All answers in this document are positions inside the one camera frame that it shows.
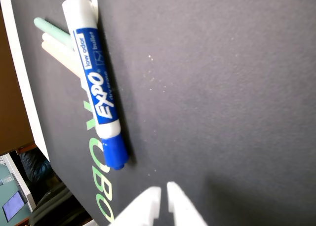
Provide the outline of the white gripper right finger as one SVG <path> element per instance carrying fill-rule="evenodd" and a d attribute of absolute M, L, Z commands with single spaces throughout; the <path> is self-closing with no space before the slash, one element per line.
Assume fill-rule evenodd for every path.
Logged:
<path fill-rule="evenodd" d="M 175 226 L 206 226 L 207 223 L 181 187 L 167 183 L 168 211 L 173 214 Z"/>

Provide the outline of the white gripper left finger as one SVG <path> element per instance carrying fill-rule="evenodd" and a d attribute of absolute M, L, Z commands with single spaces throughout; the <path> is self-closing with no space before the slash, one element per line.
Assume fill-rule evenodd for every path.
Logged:
<path fill-rule="evenodd" d="M 153 226 L 159 218 L 161 188 L 151 186 L 138 195 L 110 224 L 111 226 Z"/>

